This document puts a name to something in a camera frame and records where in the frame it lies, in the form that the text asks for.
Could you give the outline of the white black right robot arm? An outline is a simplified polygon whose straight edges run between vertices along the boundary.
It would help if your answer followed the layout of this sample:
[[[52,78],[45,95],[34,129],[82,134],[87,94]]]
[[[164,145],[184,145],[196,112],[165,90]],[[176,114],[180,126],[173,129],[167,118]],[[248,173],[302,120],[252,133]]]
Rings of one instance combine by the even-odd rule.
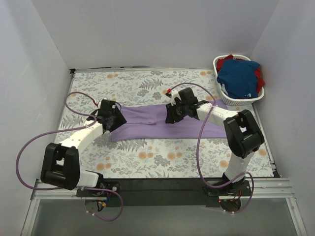
[[[204,177],[201,180],[207,189],[222,189],[231,196],[236,194],[248,174],[246,170],[251,158],[264,143],[264,136],[252,113],[249,110],[234,112],[223,109],[215,101],[199,101],[191,88],[181,91],[171,88],[166,96],[171,99],[166,105],[166,123],[174,124],[190,117],[202,121],[202,128],[208,122],[224,128],[231,150],[228,167],[218,183],[210,184]]]

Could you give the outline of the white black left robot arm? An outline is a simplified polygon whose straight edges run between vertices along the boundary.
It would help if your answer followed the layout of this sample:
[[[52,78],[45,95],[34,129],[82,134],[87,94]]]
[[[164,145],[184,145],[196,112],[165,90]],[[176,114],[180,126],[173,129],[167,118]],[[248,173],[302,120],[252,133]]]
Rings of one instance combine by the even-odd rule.
[[[103,99],[87,118],[84,128],[45,150],[40,180],[55,187],[73,190],[87,187],[95,197],[104,193],[103,175],[82,170],[80,154],[105,132],[112,132],[126,123],[117,103]]]

